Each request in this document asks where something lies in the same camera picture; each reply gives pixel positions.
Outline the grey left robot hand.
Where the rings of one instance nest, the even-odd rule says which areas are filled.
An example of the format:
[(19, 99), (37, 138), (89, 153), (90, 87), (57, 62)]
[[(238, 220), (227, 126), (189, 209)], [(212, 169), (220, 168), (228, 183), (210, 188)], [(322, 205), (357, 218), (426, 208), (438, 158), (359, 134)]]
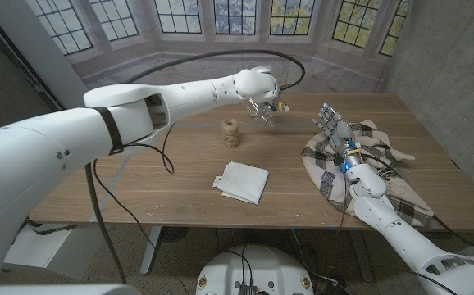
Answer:
[(261, 122), (264, 125), (273, 125), (274, 124), (274, 113), (278, 111), (278, 108), (275, 107), (271, 102), (254, 102), (250, 98), (246, 103), (250, 117)]

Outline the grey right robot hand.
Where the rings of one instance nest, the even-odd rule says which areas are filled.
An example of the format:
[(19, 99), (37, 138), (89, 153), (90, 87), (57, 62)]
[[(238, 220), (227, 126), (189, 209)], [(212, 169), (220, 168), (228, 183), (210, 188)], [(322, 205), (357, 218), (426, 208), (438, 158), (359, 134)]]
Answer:
[(360, 148), (356, 145), (353, 131), (331, 105), (324, 103), (319, 112), (320, 120), (312, 119), (312, 123), (328, 138), (332, 149), (342, 157), (338, 164), (342, 172), (360, 165)]

